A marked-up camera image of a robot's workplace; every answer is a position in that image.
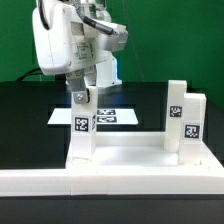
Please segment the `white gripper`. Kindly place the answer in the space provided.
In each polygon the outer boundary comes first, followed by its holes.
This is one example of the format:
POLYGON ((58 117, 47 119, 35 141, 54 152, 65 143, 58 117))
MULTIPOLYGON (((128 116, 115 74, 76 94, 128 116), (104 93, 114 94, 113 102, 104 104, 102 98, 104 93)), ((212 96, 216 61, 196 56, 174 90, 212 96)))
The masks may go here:
POLYGON ((74 102, 88 103, 83 68, 103 62, 109 55, 98 46, 99 32, 80 19, 73 2, 36 5, 32 24, 39 67, 45 75, 67 73, 74 102))

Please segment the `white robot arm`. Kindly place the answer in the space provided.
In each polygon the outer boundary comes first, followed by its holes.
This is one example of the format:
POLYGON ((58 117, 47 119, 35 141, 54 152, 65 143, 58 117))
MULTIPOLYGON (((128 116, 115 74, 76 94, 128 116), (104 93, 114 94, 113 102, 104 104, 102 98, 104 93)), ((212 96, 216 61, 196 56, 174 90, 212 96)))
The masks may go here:
POLYGON ((90 101, 85 70, 122 50, 128 38, 126 27, 111 21, 105 0, 36 0, 32 25, 41 71, 64 74, 77 104, 90 101))

